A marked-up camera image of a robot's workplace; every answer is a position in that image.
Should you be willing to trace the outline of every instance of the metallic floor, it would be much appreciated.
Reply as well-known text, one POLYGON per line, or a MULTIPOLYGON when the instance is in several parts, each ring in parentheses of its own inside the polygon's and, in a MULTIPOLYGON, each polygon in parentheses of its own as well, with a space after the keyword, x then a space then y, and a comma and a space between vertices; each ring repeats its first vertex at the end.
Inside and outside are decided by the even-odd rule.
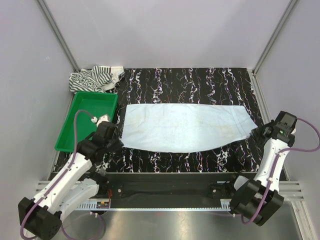
MULTIPOLYGON (((243 225, 240 217, 223 212, 109 211, 103 219, 104 233, 97 240, 302 240, 290 202, 261 227, 243 225)), ((76 240, 92 238, 99 224, 83 211, 74 211, 63 223, 76 240)), ((54 238, 65 239, 61 231, 54 238)))

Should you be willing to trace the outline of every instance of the marble pattern surface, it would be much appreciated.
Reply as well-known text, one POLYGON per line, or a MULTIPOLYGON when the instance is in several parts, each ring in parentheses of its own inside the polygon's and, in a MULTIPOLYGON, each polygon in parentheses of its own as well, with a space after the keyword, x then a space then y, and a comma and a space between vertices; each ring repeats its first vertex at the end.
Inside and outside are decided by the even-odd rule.
MULTIPOLYGON (((109 91, 118 94, 113 122, 122 133, 129 104, 192 103, 242 105, 256 125, 263 124, 246 68, 137 68, 109 91)), ((107 172, 256 172, 263 149, 250 137, 223 147, 191 153, 160 153, 131 148, 100 156, 107 172)), ((68 155, 61 155, 57 172, 68 155)))

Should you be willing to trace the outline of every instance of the green plastic bin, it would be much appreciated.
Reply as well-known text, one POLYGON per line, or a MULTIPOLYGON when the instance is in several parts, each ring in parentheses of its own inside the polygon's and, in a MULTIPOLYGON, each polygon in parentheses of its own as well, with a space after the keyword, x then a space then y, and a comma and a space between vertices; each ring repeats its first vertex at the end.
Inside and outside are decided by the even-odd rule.
MULTIPOLYGON (((118 95, 114 93, 78 92, 72 102, 70 111, 64 122, 59 138, 55 144, 55 150, 72 153, 74 151, 74 118, 78 110, 87 110, 97 118, 108 114, 112 121, 118 101, 118 95)), ((97 129, 96 124, 84 112, 77 117, 77 141, 82 141, 90 133, 97 129)))

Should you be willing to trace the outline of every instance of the striped cloth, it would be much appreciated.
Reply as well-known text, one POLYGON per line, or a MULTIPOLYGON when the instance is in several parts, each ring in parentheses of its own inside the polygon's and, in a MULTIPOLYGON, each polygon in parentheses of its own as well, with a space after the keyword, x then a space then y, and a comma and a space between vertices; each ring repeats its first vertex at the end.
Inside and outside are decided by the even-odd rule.
POLYGON ((81 72, 71 74, 69 78, 70 91, 72 93, 104 93, 113 89, 124 74, 122 66, 94 66, 91 70, 81 69, 81 72))

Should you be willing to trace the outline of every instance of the white wall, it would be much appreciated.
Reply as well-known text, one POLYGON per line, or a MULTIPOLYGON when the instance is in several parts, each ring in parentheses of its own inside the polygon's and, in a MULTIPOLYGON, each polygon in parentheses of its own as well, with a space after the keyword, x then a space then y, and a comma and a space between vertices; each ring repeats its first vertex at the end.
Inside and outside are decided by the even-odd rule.
POLYGON ((253 68, 289 1, 46 0, 82 68, 253 68))
MULTIPOLYGON (((275 118, 280 110, 312 122, 320 129, 320 1, 300 1, 271 49, 257 79, 275 118)), ((295 147, 311 149, 318 138, 304 123, 297 124, 295 147)), ((289 175, 298 180, 320 238, 320 152, 291 152, 289 175)))
POLYGON ((53 164, 72 68, 34 0, 0 7, 0 239, 19 236, 18 203, 53 164))

